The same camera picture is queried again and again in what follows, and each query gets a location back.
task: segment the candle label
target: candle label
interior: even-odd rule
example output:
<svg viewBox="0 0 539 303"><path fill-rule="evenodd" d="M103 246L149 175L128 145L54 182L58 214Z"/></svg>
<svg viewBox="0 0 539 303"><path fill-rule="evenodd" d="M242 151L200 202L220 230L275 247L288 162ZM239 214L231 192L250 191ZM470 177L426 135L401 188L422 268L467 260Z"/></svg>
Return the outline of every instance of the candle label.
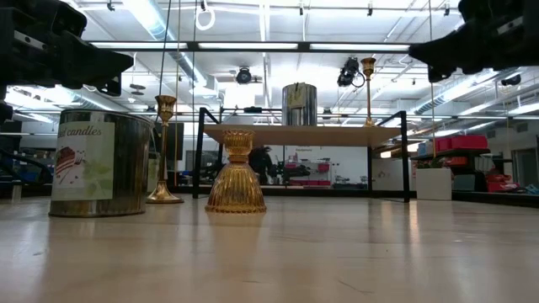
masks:
<svg viewBox="0 0 539 303"><path fill-rule="evenodd" d="M77 121L61 124L51 199L112 199L114 166L114 123Z"/></svg>

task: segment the light wood surface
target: light wood surface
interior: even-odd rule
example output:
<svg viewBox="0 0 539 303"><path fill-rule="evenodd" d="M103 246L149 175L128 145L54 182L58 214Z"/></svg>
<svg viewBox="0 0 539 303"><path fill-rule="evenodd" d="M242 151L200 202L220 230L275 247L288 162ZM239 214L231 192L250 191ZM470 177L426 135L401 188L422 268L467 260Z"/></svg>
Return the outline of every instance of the light wood surface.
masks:
<svg viewBox="0 0 539 303"><path fill-rule="evenodd" d="M231 129L253 130L255 146L380 146L400 135L400 129L385 127L267 125L206 125L204 132L222 143L222 132Z"/></svg>
<svg viewBox="0 0 539 303"><path fill-rule="evenodd" d="M266 198L49 218L0 205L0 302L537 302L539 210L466 202Z"/></svg>

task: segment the gold candlestick holder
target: gold candlestick holder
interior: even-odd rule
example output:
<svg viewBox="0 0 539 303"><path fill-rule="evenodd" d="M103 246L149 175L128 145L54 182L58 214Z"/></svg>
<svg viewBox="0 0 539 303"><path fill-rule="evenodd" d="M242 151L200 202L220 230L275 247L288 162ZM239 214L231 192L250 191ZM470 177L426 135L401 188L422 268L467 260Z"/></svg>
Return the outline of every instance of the gold candlestick holder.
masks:
<svg viewBox="0 0 539 303"><path fill-rule="evenodd" d="M232 214L264 213L266 205L259 180L248 165L254 132L224 130L223 133L230 163L217 176L205 210Z"/></svg>
<svg viewBox="0 0 539 303"><path fill-rule="evenodd" d="M159 180L157 181L157 187L153 190L153 193L148 196L146 203L148 204L174 204L184 203L184 200L170 194L167 188L167 180L165 178L167 173L167 130L168 121L173 116L173 108L176 104L176 98L172 96L157 96L159 117L163 122L161 128L161 155L159 157Z"/></svg>
<svg viewBox="0 0 539 303"><path fill-rule="evenodd" d="M376 126L374 122L372 122L371 118L371 76L374 73L375 62L376 59L372 57L361 60L361 65L363 66L363 74L365 75L367 82L367 120L365 122L365 127Z"/></svg>

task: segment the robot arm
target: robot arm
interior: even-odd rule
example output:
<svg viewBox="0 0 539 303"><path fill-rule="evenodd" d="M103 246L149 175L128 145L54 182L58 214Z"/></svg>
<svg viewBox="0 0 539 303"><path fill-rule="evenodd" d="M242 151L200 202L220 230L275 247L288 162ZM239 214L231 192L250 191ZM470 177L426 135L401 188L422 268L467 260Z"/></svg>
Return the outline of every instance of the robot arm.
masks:
<svg viewBox="0 0 539 303"><path fill-rule="evenodd" d="M539 65L539 1L461 0L465 24L446 37L410 46L430 66L429 80L447 79L457 68L474 74Z"/></svg>

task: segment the silver cylinder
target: silver cylinder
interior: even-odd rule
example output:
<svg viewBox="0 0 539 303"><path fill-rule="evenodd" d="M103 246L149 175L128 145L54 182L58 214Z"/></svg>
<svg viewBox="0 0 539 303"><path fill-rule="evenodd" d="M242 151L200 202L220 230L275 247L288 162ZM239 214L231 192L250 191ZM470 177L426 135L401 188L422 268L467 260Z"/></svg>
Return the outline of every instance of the silver cylinder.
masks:
<svg viewBox="0 0 539 303"><path fill-rule="evenodd" d="M130 114L62 111L49 215L143 213L152 127L150 120Z"/></svg>
<svg viewBox="0 0 539 303"><path fill-rule="evenodd" d="M296 84L283 88L283 125L317 126L318 125L318 101L317 88L310 84L304 84L306 93L303 95L304 107L291 109L287 102L288 96L297 90Z"/></svg>

